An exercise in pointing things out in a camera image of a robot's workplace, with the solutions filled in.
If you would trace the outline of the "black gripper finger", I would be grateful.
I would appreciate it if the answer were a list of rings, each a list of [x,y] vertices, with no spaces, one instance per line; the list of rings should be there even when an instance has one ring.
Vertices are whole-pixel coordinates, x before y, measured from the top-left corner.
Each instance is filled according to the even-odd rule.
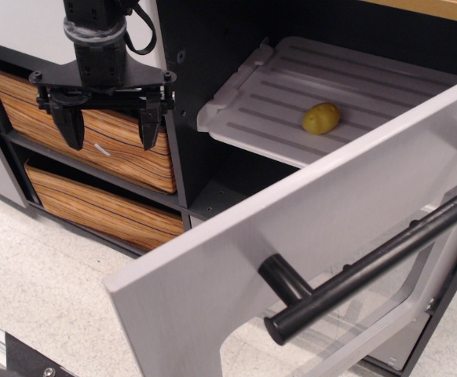
[[[155,147],[162,125],[162,115],[159,107],[142,108],[139,118],[139,135],[144,150]]]
[[[51,105],[51,115],[68,146],[75,150],[81,150],[85,132],[82,111],[54,102]]]

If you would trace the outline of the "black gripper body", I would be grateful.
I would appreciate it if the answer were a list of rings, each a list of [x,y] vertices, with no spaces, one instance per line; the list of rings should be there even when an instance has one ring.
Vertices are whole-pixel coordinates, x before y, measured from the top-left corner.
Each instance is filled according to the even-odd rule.
[[[64,65],[45,65],[29,75],[37,87],[38,107],[56,112],[83,110],[174,109],[176,75],[142,64],[126,46],[75,47],[76,60]]]

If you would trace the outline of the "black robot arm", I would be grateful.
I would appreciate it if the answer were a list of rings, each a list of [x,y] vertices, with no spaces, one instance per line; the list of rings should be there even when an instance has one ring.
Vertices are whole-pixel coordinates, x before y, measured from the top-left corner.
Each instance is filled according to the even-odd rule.
[[[176,75],[134,60],[132,53],[153,51],[157,34],[145,48],[136,49],[126,29],[126,17],[136,13],[153,30],[151,17],[137,1],[66,1],[64,10],[64,33],[73,42],[76,59],[29,75],[38,90],[39,109],[52,116],[75,150],[84,142],[84,110],[133,110],[144,149],[153,148],[163,115],[175,106]]]

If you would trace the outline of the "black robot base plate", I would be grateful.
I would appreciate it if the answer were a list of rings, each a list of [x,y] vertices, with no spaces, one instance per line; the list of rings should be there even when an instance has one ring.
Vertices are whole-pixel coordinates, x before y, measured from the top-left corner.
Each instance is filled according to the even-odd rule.
[[[74,376],[13,335],[0,334],[0,376]]]

